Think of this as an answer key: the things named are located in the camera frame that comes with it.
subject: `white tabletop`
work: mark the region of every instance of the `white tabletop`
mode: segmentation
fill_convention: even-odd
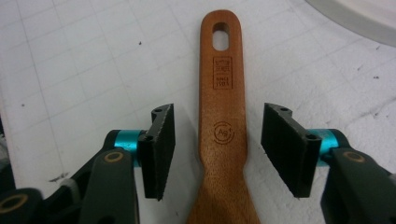
[[[199,33],[230,9],[243,32],[247,184],[263,223],[324,223],[327,168],[294,199],[260,144],[264,102],[305,128],[334,128],[396,172],[396,49],[351,33],[303,0],[1,0],[1,117],[19,188],[71,176],[113,129],[147,129],[174,103],[177,146],[164,198],[144,198],[141,222],[184,223],[202,167],[197,153]]]

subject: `wooden spatula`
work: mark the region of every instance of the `wooden spatula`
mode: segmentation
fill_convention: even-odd
[[[224,31],[229,47],[213,48]],[[205,169],[188,223],[260,223],[244,179],[248,155],[245,84],[239,20],[227,10],[201,26],[199,153]]]

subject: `blue metallic part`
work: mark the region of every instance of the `blue metallic part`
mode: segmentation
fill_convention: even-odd
[[[122,147],[132,153],[134,167],[140,167],[137,155],[137,140],[141,132],[141,130],[121,130],[117,134],[116,142],[114,143],[114,147]]]
[[[337,138],[332,133],[332,131],[328,129],[308,129],[308,131],[322,139],[319,151],[318,166],[327,166],[327,163],[323,161],[321,157],[329,153],[330,148],[339,147]]]

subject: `dark stain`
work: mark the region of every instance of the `dark stain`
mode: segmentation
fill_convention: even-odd
[[[55,177],[55,178],[49,180],[49,182],[55,182],[55,183],[56,183],[58,180],[67,177],[67,175],[69,175],[69,173],[61,173],[61,174],[58,175],[57,177]]]

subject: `circular engraved logo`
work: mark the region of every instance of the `circular engraved logo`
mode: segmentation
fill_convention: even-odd
[[[231,124],[225,122],[225,121],[220,121],[217,122],[215,125],[215,142],[226,145],[233,141],[233,127]]]

